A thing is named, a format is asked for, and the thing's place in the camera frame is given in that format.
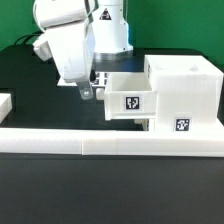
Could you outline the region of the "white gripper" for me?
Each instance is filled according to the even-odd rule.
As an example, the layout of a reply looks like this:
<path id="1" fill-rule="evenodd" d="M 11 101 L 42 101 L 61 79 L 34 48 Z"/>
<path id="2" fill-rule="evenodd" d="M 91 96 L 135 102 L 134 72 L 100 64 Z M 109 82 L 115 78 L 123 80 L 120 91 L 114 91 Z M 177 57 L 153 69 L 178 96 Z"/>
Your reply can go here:
<path id="1" fill-rule="evenodd" d="M 83 100 L 92 98 L 89 76 L 95 48 L 92 24 L 88 20 L 48 28 L 45 32 L 60 76 L 78 82 Z"/>

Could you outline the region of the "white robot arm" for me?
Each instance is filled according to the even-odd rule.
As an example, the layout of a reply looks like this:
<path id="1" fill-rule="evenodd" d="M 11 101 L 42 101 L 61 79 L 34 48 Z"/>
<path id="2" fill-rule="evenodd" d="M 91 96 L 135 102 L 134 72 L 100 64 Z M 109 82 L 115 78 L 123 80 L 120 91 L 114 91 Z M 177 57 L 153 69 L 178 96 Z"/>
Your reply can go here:
<path id="1" fill-rule="evenodd" d="M 76 84 L 84 100 L 93 97 L 92 63 L 133 51 L 123 0 L 35 0 L 33 17 L 42 31 L 34 52 L 53 59 L 60 77 Z"/>

